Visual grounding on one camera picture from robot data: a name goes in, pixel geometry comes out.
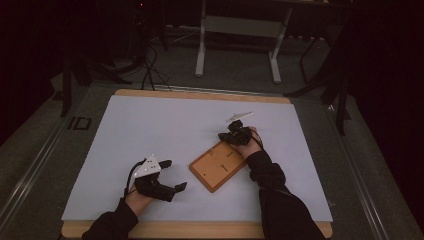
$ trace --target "white paper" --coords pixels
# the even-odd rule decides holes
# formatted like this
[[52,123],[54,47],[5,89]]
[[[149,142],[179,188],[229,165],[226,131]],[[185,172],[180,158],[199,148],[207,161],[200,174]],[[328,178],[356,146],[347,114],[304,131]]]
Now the white paper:
[[156,200],[145,221],[261,221],[258,187],[245,166],[215,193],[190,172],[189,164],[228,132],[226,119],[237,112],[255,126],[287,187],[308,207],[315,221],[332,221],[300,123],[291,104],[112,96],[62,220],[95,220],[113,211],[124,193],[132,166],[154,154],[170,159],[159,181],[188,182],[171,203]]

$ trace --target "wooden tray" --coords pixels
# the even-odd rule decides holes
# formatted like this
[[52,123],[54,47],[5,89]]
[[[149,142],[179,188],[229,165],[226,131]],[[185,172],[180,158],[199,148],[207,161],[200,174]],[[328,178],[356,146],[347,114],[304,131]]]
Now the wooden tray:
[[245,164],[244,159],[234,148],[221,141],[194,160],[189,168],[200,182],[213,193]]

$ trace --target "person's right hand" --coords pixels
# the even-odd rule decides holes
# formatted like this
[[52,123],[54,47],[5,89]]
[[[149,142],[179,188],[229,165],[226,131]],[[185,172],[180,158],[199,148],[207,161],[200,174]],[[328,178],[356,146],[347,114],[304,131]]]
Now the person's right hand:
[[231,146],[236,149],[241,156],[246,159],[247,157],[249,157],[250,155],[252,155],[255,152],[259,152],[262,150],[261,146],[259,146],[259,144],[257,143],[257,141],[260,142],[259,136],[256,132],[256,128],[255,127],[249,127],[250,130],[252,131],[252,138],[250,139],[250,141],[247,143],[246,146],[244,145],[232,145]]

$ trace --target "dark background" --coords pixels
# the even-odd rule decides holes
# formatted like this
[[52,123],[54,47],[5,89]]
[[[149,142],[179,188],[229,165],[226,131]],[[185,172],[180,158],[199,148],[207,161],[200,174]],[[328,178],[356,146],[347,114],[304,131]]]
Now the dark background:
[[[84,2],[2,2],[0,144],[54,94],[50,79],[62,71],[64,41],[78,42],[78,49],[97,61],[111,63],[113,57],[131,55],[131,2]],[[164,3],[167,24],[199,25],[200,1]],[[362,10],[352,15],[339,39],[352,72],[349,93],[424,229],[423,1],[359,5]],[[333,17],[314,5],[297,8],[288,29],[293,36],[319,35],[323,19]],[[221,9],[218,4],[212,11]],[[275,9],[265,12],[279,17]]]

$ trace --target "floor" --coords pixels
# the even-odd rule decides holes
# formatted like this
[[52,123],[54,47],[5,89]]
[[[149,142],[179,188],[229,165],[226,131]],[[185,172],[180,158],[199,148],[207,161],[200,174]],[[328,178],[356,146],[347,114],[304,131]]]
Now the floor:
[[[237,44],[228,44],[229,38],[236,38]],[[269,39],[208,36],[202,78],[194,76],[198,29],[169,29],[168,40],[168,52],[157,39],[151,40],[149,59],[156,59],[156,89],[282,96],[305,85],[298,62],[308,42],[301,39],[283,43],[278,57],[283,79],[280,85],[272,82],[266,53],[272,43]],[[308,77],[327,52],[324,42],[312,49],[305,60]],[[49,99],[2,145],[0,204],[4,207],[0,219],[4,221],[0,239],[59,236],[61,215],[109,97],[120,88],[140,88],[145,72],[138,69],[122,76],[132,85],[114,84],[92,73],[90,87],[74,85],[73,108],[67,116],[59,117],[62,103]],[[52,79],[57,90],[61,89],[61,79],[61,75]],[[317,89],[291,100],[334,218],[331,239],[424,239],[355,99],[348,99],[350,120],[345,121],[346,136],[341,136],[335,128],[334,112],[319,101],[321,92]],[[86,131],[68,129],[72,117],[91,118],[92,125]]]

